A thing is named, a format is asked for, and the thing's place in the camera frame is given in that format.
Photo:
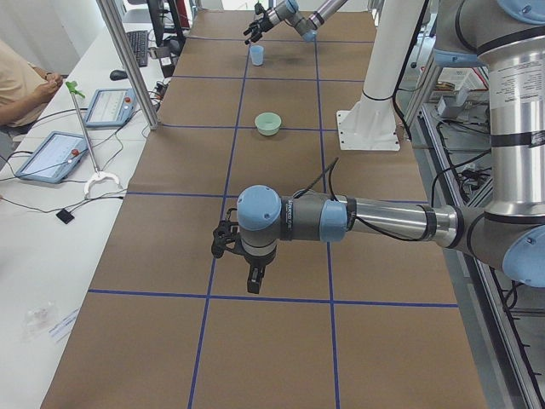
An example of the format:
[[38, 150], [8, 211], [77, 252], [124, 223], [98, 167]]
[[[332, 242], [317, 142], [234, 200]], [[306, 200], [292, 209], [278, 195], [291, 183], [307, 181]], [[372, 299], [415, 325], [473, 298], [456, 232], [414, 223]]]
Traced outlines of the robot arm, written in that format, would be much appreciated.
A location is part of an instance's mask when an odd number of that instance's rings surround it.
[[483, 209], [395, 204], [311, 188], [283, 197], [246, 188], [236, 221], [215, 229], [212, 254], [242, 256], [257, 293], [280, 240], [335, 242], [350, 231], [433, 241], [503, 271], [544, 284], [544, 4], [443, 1], [434, 53], [441, 66], [484, 64], [489, 73], [493, 197]]
[[256, 19], [243, 32], [247, 36], [244, 43], [247, 45], [257, 43], [262, 38], [264, 32], [272, 30], [282, 22], [294, 28], [306, 42], [313, 42], [316, 38], [317, 30], [346, 2], [347, 0], [324, 1], [308, 17], [305, 17], [300, 12], [296, 0], [281, 1], [278, 5], [269, 9], [264, 9], [260, 3], [256, 3]]

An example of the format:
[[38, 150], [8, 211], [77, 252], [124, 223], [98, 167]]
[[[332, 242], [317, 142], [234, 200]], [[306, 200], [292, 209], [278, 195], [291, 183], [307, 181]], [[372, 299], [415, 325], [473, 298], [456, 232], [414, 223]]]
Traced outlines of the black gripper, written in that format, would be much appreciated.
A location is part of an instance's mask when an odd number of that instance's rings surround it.
[[278, 15], [274, 7], [264, 9], [261, 3], [255, 4], [256, 19], [243, 32], [248, 38], [245, 44], [257, 43], [263, 37], [263, 31], [269, 31], [278, 24]]
[[213, 231], [211, 253], [216, 259], [222, 258], [225, 251], [243, 256], [250, 265], [247, 292], [250, 294], [259, 294], [265, 276], [265, 267], [274, 260], [276, 249], [266, 251], [264, 256], [251, 255], [243, 247], [242, 236], [238, 231], [238, 222], [230, 221], [231, 213], [236, 210], [234, 207], [229, 208], [225, 218], [219, 221], [218, 227]]

